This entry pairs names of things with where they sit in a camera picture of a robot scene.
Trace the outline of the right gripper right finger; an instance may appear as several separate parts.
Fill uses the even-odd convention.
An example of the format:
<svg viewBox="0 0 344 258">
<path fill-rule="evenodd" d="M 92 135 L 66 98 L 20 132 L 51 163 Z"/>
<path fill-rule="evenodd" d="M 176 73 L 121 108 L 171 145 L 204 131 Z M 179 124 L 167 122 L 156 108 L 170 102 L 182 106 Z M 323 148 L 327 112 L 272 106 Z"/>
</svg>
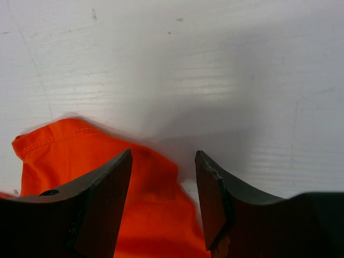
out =
<svg viewBox="0 0 344 258">
<path fill-rule="evenodd" d="M 195 156 L 206 249 L 212 257 L 343 257 L 343 193 L 281 198 Z"/>
</svg>

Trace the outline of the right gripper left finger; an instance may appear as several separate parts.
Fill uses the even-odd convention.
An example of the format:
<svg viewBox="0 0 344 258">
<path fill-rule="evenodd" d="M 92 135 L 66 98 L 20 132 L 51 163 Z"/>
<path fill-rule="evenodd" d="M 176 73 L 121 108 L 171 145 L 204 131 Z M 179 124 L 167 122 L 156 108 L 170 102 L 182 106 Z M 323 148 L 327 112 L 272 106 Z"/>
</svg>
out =
<svg viewBox="0 0 344 258">
<path fill-rule="evenodd" d="M 113 257 L 132 173 L 125 150 L 39 195 L 1 200 L 1 257 Z"/>
</svg>

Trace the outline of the orange t-shirt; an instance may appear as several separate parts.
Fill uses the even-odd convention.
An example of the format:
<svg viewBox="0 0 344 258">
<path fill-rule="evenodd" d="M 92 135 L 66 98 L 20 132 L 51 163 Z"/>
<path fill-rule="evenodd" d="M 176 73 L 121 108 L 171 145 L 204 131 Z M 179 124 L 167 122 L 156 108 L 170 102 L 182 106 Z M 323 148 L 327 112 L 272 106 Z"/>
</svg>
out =
<svg viewBox="0 0 344 258">
<path fill-rule="evenodd" d="M 23 162 L 22 196 L 68 183 L 130 149 L 132 175 L 115 257 L 210 256 L 196 208 L 177 180 L 177 165 L 154 150 L 78 118 L 19 135 L 12 146 Z"/>
</svg>

